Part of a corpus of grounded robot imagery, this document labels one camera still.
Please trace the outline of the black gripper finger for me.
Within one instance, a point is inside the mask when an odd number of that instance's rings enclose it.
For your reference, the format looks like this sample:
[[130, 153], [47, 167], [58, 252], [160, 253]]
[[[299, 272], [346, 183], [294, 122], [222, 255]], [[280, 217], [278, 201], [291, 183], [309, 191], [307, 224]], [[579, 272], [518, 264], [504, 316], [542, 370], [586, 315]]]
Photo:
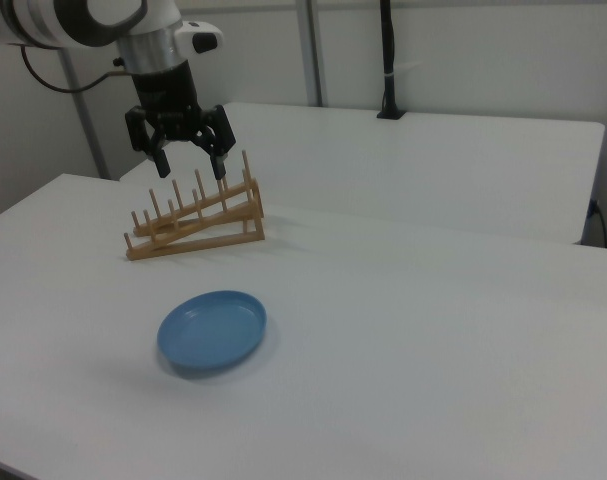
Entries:
[[224, 162], [235, 145], [235, 136], [222, 105], [199, 113], [194, 144], [209, 155], [215, 179], [223, 180], [226, 175]]
[[153, 135], [149, 135], [146, 127], [146, 111], [139, 106], [133, 107], [125, 114], [125, 121], [132, 149], [136, 152], [143, 152], [151, 158], [159, 177], [166, 178], [170, 174], [171, 168], [163, 150], [164, 134], [154, 130]]

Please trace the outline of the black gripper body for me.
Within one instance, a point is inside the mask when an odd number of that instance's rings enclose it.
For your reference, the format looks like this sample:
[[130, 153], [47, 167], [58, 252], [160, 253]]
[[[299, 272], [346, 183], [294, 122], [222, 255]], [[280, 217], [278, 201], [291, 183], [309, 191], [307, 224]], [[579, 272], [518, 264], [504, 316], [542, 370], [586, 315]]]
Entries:
[[199, 113], [197, 93], [187, 61], [169, 70], [132, 76], [139, 106], [146, 111], [150, 136], [161, 131], [168, 141], [193, 142]]

